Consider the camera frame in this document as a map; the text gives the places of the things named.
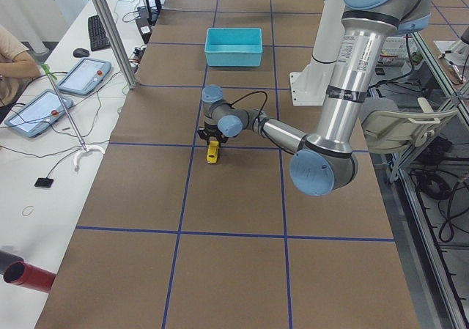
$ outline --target computer mouse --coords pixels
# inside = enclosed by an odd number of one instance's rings
[[[75,58],[83,58],[84,56],[88,56],[88,55],[89,55],[89,51],[85,48],[76,48],[73,51],[73,56]]]

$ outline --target small black square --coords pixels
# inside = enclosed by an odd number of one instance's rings
[[[377,67],[374,69],[374,72],[376,73],[376,75],[379,75],[379,76],[384,76],[386,75],[385,72],[384,72],[384,69],[381,68],[381,67]]]
[[[34,186],[37,188],[50,188],[52,182],[53,179],[49,179],[48,177],[38,177]]]

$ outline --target tablet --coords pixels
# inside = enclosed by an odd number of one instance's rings
[[[62,96],[70,108],[73,101]],[[23,108],[5,120],[4,124],[22,136],[33,138],[46,131],[65,114],[59,98],[52,89],[46,89]]]
[[[96,89],[110,70],[110,62],[93,58],[81,58],[57,84],[57,88],[73,95],[87,96]]]

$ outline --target beige shirt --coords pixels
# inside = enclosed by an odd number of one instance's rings
[[[28,48],[0,25],[0,62],[9,63]],[[0,81],[0,107],[10,104],[21,91],[25,81],[21,78],[5,78]]]

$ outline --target chair backrest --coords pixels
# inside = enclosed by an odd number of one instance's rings
[[[419,147],[458,113],[456,109],[434,112],[424,98],[418,101],[423,113],[376,110],[362,121],[370,152],[394,153]]]

